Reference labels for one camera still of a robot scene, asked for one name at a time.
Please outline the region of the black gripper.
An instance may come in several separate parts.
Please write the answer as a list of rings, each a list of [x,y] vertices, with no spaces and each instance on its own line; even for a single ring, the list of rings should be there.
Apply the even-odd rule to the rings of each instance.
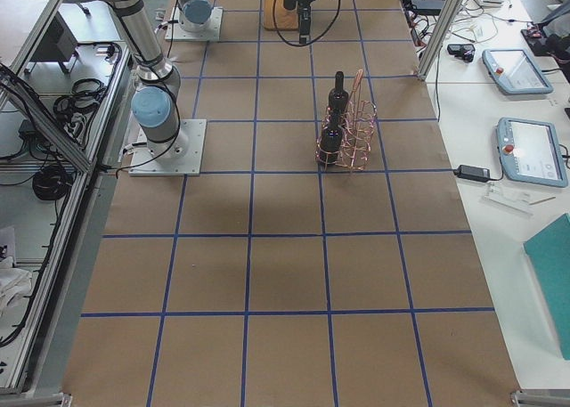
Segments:
[[[298,42],[306,45],[310,38],[311,30],[311,7],[309,6],[315,0],[297,0],[297,19],[299,28]]]

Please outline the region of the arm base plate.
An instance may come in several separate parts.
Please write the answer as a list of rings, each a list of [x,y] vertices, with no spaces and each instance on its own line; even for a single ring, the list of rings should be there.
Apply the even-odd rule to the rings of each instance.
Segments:
[[[175,23],[168,25],[165,39],[175,42],[217,42],[220,39],[223,12],[222,7],[214,7],[204,23],[193,23],[175,8],[169,18],[175,20]]]
[[[207,131],[205,119],[183,119],[173,142],[148,142],[140,128],[128,173],[132,176],[199,175]]]

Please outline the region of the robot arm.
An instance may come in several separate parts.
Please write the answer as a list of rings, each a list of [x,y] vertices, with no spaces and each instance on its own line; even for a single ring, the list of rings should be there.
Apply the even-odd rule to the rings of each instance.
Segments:
[[[307,46],[311,38],[312,3],[316,0],[264,0],[265,28],[281,36],[286,31],[296,31],[296,47]],[[217,41],[220,38],[223,9],[210,0],[175,0],[172,19],[168,23],[166,38],[180,41]]]
[[[143,0],[98,1],[110,7],[117,31],[138,64],[136,75],[143,85],[156,85],[170,76],[180,79],[153,33]]]

